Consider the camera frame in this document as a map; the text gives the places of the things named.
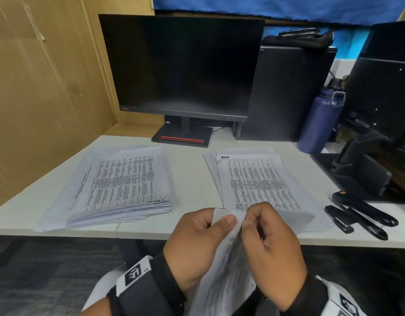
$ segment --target black stapler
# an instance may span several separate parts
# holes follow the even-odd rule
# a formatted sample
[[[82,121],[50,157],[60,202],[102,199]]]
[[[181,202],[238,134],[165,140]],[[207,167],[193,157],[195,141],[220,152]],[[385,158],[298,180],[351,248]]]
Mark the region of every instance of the black stapler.
[[[374,224],[374,222],[367,217],[384,226],[394,227],[399,224],[399,221],[391,215],[380,211],[362,201],[357,196],[345,191],[333,193],[332,201],[343,211],[351,215],[357,223],[378,239],[386,241],[389,239],[389,236],[385,230]]]

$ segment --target desk surface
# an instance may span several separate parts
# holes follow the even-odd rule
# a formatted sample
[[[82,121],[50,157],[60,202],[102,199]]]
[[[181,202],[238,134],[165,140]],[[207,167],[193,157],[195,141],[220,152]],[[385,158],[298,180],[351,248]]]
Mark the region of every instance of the desk surface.
[[[171,213],[149,217],[137,223],[96,225],[44,233],[33,231],[44,212],[68,183],[79,161],[90,146],[126,144],[151,144],[151,139],[100,136],[88,147],[2,205],[0,207],[0,235],[167,239],[184,213],[204,207],[222,207],[216,186],[203,158],[207,149],[162,144],[170,164],[175,192],[178,197]],[[280,154],[283,163],[290,172],[322,207],[332,204],[329,198],[332,193],[338,191],[338,188],[311,160],[309,155],[296,149],[294,143],[236,141],[229,129],[223,129],[213,133],[209,149],[259,146],[272,146]],[[301,233],[298,238],[301,244],[305,245],[405,248],[405,205],[381,203],[374,204],[374,206],[395,216],[400,222],[399,226],[387,229],[388,241],[374,238],[358,225],[355,225],[355,232],[348,235],[333,226],[327,232]]]

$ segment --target desktop computer tower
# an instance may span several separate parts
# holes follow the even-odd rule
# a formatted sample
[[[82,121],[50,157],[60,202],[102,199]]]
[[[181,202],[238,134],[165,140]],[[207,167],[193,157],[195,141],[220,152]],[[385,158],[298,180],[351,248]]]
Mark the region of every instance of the desktop computer tower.
[[[236,139],[297,141],[312,101],[326,81],[337,49],[261,46],[248,118],[235,122]]]

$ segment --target monitor base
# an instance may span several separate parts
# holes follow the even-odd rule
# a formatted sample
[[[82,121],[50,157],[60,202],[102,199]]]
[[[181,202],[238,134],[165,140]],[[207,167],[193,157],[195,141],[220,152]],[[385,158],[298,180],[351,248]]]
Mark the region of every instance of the monitor base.
[[[182,118],[182,125],[164,124],[152,137],[153,142],[208,147],[211,127],[192,126],[189,117]]]

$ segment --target cable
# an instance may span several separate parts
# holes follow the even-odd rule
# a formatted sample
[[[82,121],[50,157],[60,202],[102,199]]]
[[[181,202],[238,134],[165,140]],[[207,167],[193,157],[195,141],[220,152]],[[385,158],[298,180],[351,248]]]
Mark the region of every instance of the cable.
[[[217,131],[220,131],[222,128],[225,128],[225,126],[223,126],[223,127],[221,127],[221,128],[218,128],[217,130],[213,131],[212,133],[217,132]]]

